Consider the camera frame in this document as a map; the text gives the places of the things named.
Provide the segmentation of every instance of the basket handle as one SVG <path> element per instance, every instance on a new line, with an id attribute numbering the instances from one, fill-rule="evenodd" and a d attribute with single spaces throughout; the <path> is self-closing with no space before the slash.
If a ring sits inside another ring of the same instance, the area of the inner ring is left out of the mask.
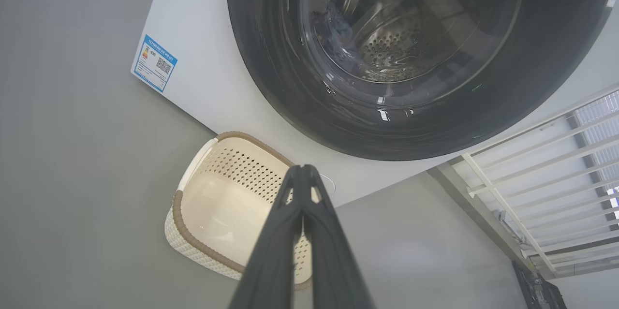
<path id="1" fill-rule="evenodd" d="M 202 148 L 200 148 L 200 150 L 195 154 L 194 159 L 192 159 L 192 162 L 190 163 L 190 165 L 187 167 L 187 170 L 185 170 L 185 173 L 183 174 L 181 181 L 178 183 L 177 190 L 182 191 L 185 189 L 185 186 L 188 183 L 188 181 L 192 178 L 193 174 L 195 173 L 197 168 L 200 166 L 200 164 L 202 164 L 204 159 L 206 159 L 206 156 L 210 152 L 210 149 L 217 142 L 219 142 L 217 138 L 209 140 L 208 142 L 204 144 L 204 146 L 202 146 Z"/>

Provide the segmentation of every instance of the washing machine drum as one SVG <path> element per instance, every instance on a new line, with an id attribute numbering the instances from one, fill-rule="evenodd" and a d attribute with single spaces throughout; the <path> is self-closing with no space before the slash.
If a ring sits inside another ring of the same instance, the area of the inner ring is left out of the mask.
<path id="1" fill-rule="evenodd" d="M 260 91 L 343 153 L 411 161 L 515 124 L 574 71 L 608 0 L 228 0 Z"/>

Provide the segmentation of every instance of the beige plastic basket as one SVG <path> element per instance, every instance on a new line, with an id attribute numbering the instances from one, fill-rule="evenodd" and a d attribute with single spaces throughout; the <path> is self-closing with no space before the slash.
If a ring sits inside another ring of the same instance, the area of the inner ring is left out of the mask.
<path id="1" fill-rule="evenodd" d="M 239 280 L 292 166 L 254 137 L 226 132 L 208 141 L 185 171 L 165 219 L 165 236 L 184 256 Z M 295 289 L 311 285 L 311 248 L 295 246 Z"/>

